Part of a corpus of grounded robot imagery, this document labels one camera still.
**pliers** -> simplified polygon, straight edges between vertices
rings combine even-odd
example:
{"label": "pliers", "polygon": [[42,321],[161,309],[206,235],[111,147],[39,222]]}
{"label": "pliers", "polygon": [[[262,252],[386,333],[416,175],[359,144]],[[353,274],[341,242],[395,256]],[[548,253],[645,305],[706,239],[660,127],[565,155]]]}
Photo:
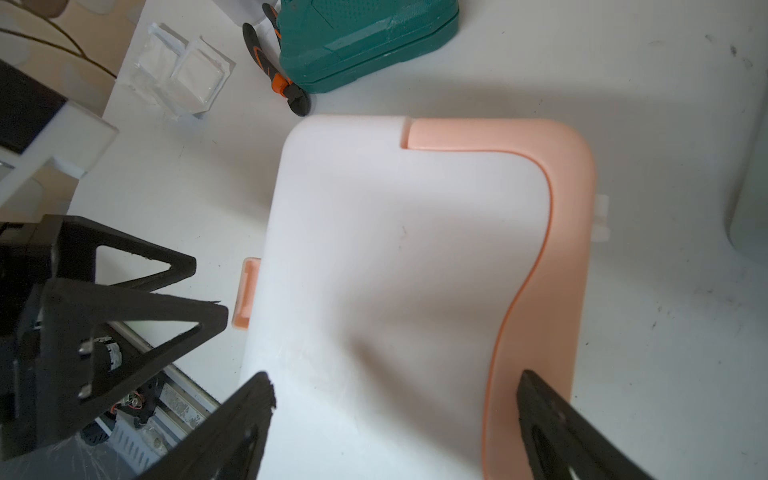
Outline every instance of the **pliers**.
{"label": "pliers", "polygon": [[[272,23],[272,27],[275,29],[277,35],[277,43],[281,44],[282,38],[280,36],[280,29],[277,27],[277,12],[272,5],[265,3],[262,5],[262,9],[266,14],[266,17]],[[245,45],[248,47],[248,52],[253,60],[259,65],[264,73],[272,81],[272,90],[281,94],[288,99],[288,106],[293,113],[300,117],[305,117],[310,112],[310,96],[297,84],[293,83],[290,78],[283,76],[272,62],[264,54],[264,50],[261,48],[261,43],[256,35],[256,30],[250,23],[243,23],[243,39]]]}

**green plastic case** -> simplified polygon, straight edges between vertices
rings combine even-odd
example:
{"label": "green plastic case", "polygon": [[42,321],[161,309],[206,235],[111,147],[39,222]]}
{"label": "green plastic case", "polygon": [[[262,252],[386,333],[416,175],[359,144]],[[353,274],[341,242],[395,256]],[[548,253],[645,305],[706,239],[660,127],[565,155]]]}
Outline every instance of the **green plastic case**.
{"label": "green plastic case", "polygon": [[280,66],[323,93],[443,46],[458,31],[457,0],[283,0]]}

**screw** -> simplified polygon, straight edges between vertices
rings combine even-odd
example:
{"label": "screw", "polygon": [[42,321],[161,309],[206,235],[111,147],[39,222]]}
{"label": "screw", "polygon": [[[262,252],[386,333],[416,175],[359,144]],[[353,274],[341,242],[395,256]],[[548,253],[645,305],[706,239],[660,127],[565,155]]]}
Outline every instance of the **screw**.
{"label": "screw", "polygon": [[93,386],[91,386],[90,383],[83,385],[83,387],[80,389],[80,392],[78,393],[78,398],[80,400],[86,399],[89,396],[91,396],[92,392],[93,392]]}
{"label": "screw", "polygon": [[80,344],[80,348],[78,349],[78,353],[80,355],[91,355],[93,351],[94,351],[93,340],[85,340],[83,343]]}

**white tabletop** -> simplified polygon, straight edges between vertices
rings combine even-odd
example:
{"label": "white tabletop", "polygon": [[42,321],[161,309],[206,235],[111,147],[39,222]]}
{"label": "white tabletop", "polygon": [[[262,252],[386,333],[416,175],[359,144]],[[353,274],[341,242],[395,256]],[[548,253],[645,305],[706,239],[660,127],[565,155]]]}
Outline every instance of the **white tabletop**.
{"label": "white tabletop", "polygon": [[[764,478],[768,269],[733,251],[724,225],[766,91],[768,3],[461,9],[445,47],[315,96],[315,112],[577,128],[611,198],[612,238],[592,250],[573,404],[658,478]],[[147,0],[121,77],[151,22],[202,35],[237,65],[201,119],[173,121],[115,88],[104,119],[120,134],[70,212],[195,256],[197,274],[165,292],[232,308],[243,258],[262,253],[280,148],[299,119],[211,0]],[[140,271],[113,258],[99,275]],[[179,327],[137,330],[158,344]],[[223,401],[244,343],[228,328],[177,365]]]}

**cable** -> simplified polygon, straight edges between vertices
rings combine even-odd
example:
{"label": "cable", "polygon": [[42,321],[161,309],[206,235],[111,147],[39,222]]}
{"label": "cable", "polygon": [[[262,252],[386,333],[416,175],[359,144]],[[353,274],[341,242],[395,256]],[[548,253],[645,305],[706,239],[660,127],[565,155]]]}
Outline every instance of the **cable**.
{"label": "cable", "polygon": [[51,27],[55,28],[56,31],[58,31],[63,36],[65,36],[69,41],[71,41],[72,44],[74,45],[74,47],[80,52],[80,56],[81,57],[83,57],[83,58],[87,57],[87,55],[85,54],[85,50],[82,49],[82,47],[74,40],[74,38],[72,38],[66,31],[64,31],[64,29],[62,27],[58,26],[58,24],[54,23],[50,18],[46,18],[46,17],[38,14],[34,10],[31,10],[30,8],[25,7],[22,4],[13,2],[13,0],[2,0],[2,1],[5,2],[5,3],[8,3],[10,5],[15,6],[19,10],[24,10],[25,12],[27,12],[30,15],[34,15],[35,17],[40,18],[42,21],[44,21],[45,23],[49,24]]}
{"label": "cable", "polygon": [[49,42],[47,40],[43,40],[41,38],[32,37],[30,35],[27,35],[27,34],[24,34],[24,33],[20,33],[18,31],[8,30],[7,28],[0,28],[0,33],[5,33],[5,34],[8,34],[8,35],[13,35],[13,36],[19,37],[19,38],[26,38],[27,40],[36,41],[37,43],[41,43],[41,44],[47,45],[49,47],[57,48],[58,50],[64,51],[66,53],[69,53],[70,55],[72,55],[74,57],[82,58],[83,60],[85,60],[89,64],[99,68],[100,70],[102,70],[104,73],[108,74],[110,77],[114,78],[115,80],[117,80],[117,78],[118,78],[117,75],[115,75],[114,73],[109,71],[105,66],[103,66],[103,65],[101,65],[101,64],[99,64],[99,63],[97,63],[97,62],[95,62],[93,60],[91,60],[90,58],[88,58],[88,57],[86,57],[84,55],[80,55],[76,51],[70,50],[69,48],[62,47],[61,45],[56,45],[55,43],[51,43],[51,42]]}

